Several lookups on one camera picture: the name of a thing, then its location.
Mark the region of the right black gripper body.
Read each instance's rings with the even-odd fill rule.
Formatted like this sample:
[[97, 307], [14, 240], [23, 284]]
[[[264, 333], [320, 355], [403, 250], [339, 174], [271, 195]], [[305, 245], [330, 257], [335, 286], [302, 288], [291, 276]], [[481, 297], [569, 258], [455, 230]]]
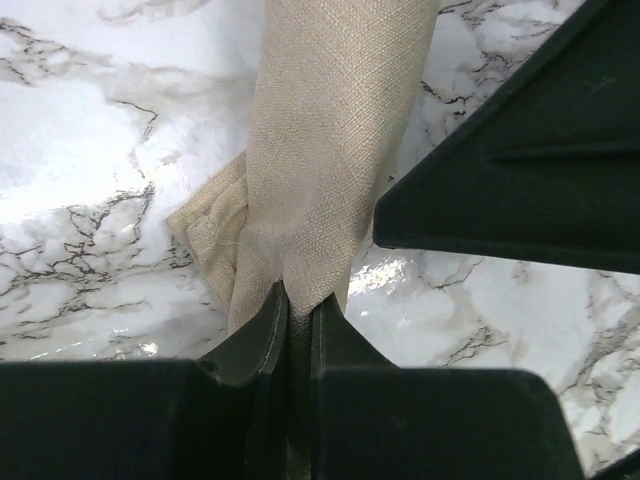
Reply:
[[639, 269], [639, 4], [587, 1], [375, 208], [385, 248]]

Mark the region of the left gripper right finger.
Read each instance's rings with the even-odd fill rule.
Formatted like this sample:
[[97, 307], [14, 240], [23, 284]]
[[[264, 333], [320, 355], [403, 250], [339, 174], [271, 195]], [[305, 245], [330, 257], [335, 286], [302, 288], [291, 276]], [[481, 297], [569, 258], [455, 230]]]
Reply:
[[325, 368], [395, 368], [345, 318], [335, 294], [314, 308], [311, 314], [311, 372]]

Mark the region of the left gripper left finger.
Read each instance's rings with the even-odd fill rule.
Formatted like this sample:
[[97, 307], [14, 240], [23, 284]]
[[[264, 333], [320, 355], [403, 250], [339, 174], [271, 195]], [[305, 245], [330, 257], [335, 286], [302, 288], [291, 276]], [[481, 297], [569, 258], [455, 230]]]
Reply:
[[221, 385], [243, 388], [277, 364], [287, 338], [289, 302], [281, 282], [272, 285], [258, 313], [198, 363]]

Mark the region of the beige cloth napkin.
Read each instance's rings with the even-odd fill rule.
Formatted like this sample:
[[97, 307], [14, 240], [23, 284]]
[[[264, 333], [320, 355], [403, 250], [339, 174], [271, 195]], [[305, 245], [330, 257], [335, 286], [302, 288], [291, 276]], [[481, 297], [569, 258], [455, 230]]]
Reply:
[[245, 150], [167, 220], [228, 327], [282, 282], [305, 317], [344, 296], [404, 135], [435, 1], [270, 1]]

